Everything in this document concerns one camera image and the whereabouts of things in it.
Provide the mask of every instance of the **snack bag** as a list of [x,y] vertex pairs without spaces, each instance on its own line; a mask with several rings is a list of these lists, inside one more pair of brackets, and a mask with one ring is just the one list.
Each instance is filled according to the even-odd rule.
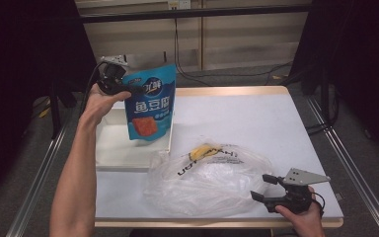
[[125,100],[130,140],[155,140],[171,128],[175,99],[175,64],[124,76],[122,83],[142,86],[143,94]]

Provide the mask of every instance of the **white tabletop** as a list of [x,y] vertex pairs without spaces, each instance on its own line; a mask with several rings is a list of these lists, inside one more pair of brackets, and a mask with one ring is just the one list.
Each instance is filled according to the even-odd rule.
[[[177,89],[171,157],[196,147],[204,137],[246,147],[268,158],[275,176],[290,168],[325,175],[294,103],[283,87]],[[146,173],[98,171],[96,226],[122,227],[287,227],[281,215],[258,202],[248,212],[229,216],[187,216],[163,212],[142,190]],[[313,185],[326,201],[325,227],[342,225],[342,212],[330,183]],[[266,197],[281,197],[270,186]]]

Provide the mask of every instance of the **black floor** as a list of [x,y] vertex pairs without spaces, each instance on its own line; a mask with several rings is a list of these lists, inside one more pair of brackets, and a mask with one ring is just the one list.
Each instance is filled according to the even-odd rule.
[[[232,76],[221,74],[229,73],[226,70],[208,72],[214,74],[209,77],[179,76],[177,84],[179,87],[205,86],[195,80],[211,86],[249,86],[264,85],[267,75],[241,76],[241,74],[260,74],[266,72],[270,67],[262,68],[240,68],[232,69]],[[286,74],[288,69],[275,72],[274,74]],[[278,83],[278,80],[270,79],[268,85]],[[313,125],[317,123],[312,113],[308,100],[301,94],[299,84],[288,86],[293,101],[302,117],[304,124]],[[62,107],[62,116],[67,110]],[[369,139],[365,133],[365,126],[351,112],[349,107],[342,101],[340,103],[339,118],[334,129],[352,157],[360,173],[368,186],[379,199],[379,143]],[[65,141],[73,138],[75,122],[66,130]],[[37,174],[38,168],[51,143],[51,116],[34,118],[27,129],[20,147],[17,162],[7,174],[6,179],[0,186],[0,236],[5,236],[27,195],[31,184]],[[331,180],[334,192],[340,197],[339,203],[344,214],[344,224],[341,228],[327,229],[327,236],[379,236],[379,225],[374,220],[367,204],[355,188],[348,172],[345,170],[338,154],[329,142],[326,134],[322,131],[310,136],[316,152],[322,162],[327,175]],[[31,213],[30,221],[25,229],[24,236],[46,236],[48,234],[49,207],[52,200],[52,192],[55,188],[57,177],[67,157],[70,148],[69,142],[63,142],[59,148],[52,164],[47,181],[43,187],[43,193],[39,196],[36,208]],[[97,228],[95,236],[128,236],[130,229]]]

